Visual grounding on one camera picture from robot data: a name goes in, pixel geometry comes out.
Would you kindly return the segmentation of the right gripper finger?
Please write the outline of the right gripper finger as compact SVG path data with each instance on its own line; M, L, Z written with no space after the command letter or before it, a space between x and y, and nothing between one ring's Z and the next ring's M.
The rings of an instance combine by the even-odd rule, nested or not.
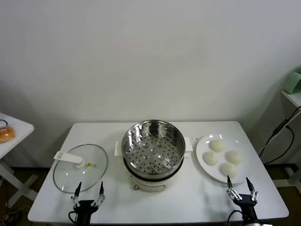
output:
M247 186L248 186L249 191L250 191L251 200L254 201L254 202L257 202L258 192L255 190L252 182L249 180L248 177L246 177L246 181L247 181Z
M232 182L229 175L227 176L227 194L233 201L241 200L241 196L235 191L235 189L232 186Z

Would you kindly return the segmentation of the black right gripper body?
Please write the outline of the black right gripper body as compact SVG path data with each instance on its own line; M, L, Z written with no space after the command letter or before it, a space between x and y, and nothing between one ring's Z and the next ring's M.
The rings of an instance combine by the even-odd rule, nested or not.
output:
M256 201L239 200L239 201L235 201L235 204L241 208L243 220L258 220L254 209L255 205L257 204Z

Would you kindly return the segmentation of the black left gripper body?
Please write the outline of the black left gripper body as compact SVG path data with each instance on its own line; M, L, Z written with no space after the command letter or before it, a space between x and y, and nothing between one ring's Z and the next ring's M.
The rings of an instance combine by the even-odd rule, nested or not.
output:
M90 226L91 216L97 211L97 205L93 200L82 200L74 211L77 214L75 226Z

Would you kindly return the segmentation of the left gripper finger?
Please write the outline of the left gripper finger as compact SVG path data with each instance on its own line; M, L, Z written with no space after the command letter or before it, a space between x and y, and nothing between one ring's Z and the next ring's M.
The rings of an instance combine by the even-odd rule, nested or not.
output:
M103 186L103 182L101 182L99 196L98 196L97 200L94 201L92 206L95 208L98 208L103 203L104 200L105 200L104 186Z
M74 195L71 197L74 208L77 208L77 207L80 206L78 197L79 197L79 193L80 193L80 190L81 190L81 185L82 185L82 182L79 183L78 187L75 190Z

